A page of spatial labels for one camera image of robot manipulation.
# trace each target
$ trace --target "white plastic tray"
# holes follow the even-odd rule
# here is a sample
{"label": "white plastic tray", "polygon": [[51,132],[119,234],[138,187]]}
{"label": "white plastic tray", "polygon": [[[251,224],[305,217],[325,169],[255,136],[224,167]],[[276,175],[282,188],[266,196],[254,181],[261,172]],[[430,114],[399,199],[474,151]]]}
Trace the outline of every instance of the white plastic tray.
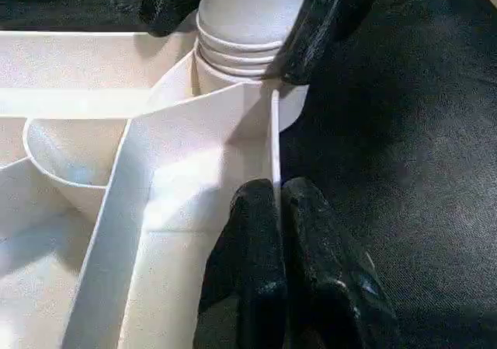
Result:
{"label": "white plastic tray", "polygon": [[1,348],[192,347],[233,193],[279,185],[280,94],[182,31],[0,32]]}

